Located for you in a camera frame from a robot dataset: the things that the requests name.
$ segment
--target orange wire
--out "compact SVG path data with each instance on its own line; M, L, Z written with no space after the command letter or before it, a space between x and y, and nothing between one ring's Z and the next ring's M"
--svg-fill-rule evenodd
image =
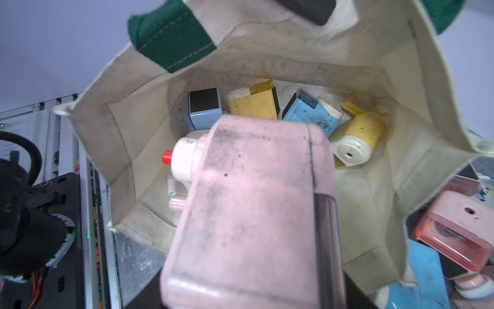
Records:
M34 273L34 272L33 272L31 275L32 275L32 277L33 277L33 290L32 290L32 292L31 292L31 296L29 297L28 304L30 304L30 303L31 303L31 301L33 300L34 294L35 294L35 292L36 292L36 275L35 275L35 273Z
M41 278L38 281L38 285L36 287L38 291L36 292L36 296L34 297L33 302L28 307L28 309L32 309L34 307L34 305L36 305L36 302L38 301L38 298L40 297L40 293L41 293L41 282L42 281L43 281L43 276L41 276Z

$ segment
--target light blue pencil sharpener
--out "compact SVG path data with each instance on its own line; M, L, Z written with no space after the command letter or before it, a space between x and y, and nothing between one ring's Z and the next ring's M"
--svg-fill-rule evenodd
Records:
M450 309L439 253L408 240L408 259L418 286L402 287L399 283L384 287L374 300L380 309Z
M300 89L291 97L282 119L318 125L329 138L339 126L342 116L342 112L322 98L316 100Z
M183 116L191 132L211 129L223 115L217 88L187 93L187 107L188 113L184 113Z

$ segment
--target black plastic part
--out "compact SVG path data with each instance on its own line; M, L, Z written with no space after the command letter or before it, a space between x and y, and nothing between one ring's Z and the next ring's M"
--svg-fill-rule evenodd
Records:
M0 255L15 243L24 193L30 188L26 171L18 165L18 154L11 151L10 161L0 159Z
M343 265L335 254L335 250L340 250L339 235L334 235L337 226L332 226L331 223L334 222L335 209L336 201L332 196L314 194L314 228L321 309L343 308L346 298Z
M202 112L219 108L218 89L210 88L189 92L190 112Z
M470 179L479 180L479 177L477 176L477 173L475 172L471 164L468 164L463 170L456 174Z
M336 7L336 0L276 0L298 15L318 26L328 22Z
M42 160L39 149L30 140L7 131L0 131L0 140L17 144L29 153L29 156L31 157L31 167L29 168L28 173L28 185L33 185L41 171Z
M49 269L43 284L43 295L34 308L83 309L85 306L79 176L69 173L51 179L51 183L52 185L48 188L42 188L41 185L33 187L33 190L44 190L50 196L58 196L56 202L46 207L38 207L38 209L43 209L50 215L62 214L72 219L76 225L75 240L57 267ZM64 195L66 196L65 203L61 203L61 197ZM19 303L21 304L20 308L23 308L29 301L31 290L31 280L24 284L5 281L0 297L0 309L12 309L15 308L15 304Z
M303 90L300 90L300 93L298 94L298 98L300 99L300 101L305 103L305 105L309 106L312 109L316 109L317 99L313 98L310 94L306 93Z
M0 273L16 276L43 268L66 235L62 220L38 209L24 208L15 244L0 256Z
M283 110L283 114L282 114L281 119L283 119L285 117L285 115L287 114L287 112L290 110L291 106L295 102L295 100L297 100L297 94L296 93L291 97L290 102L288 102L288 105Z
M451 280L451 278L466 274L468 271L461 267L458 263L454 262L441 252L439 253L439 260L441 261L441 268L443 269L444 277Z
M377 309L374 303L345 273L346 305L348 309Z
M276 87L271 89L273 92L273 99L275 101L276 116L280 113L280 104L278 103L278 95L276 94Z
M161 271L158 271L141 293L125 306L125 309L168 309L161 302L160 274Z

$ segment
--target white wall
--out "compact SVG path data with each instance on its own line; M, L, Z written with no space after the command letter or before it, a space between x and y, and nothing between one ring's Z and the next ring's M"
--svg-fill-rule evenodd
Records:
M82 92L163 0L0 1L0 112Z
M439 41L464 124L494 140L494 1L469 0Z

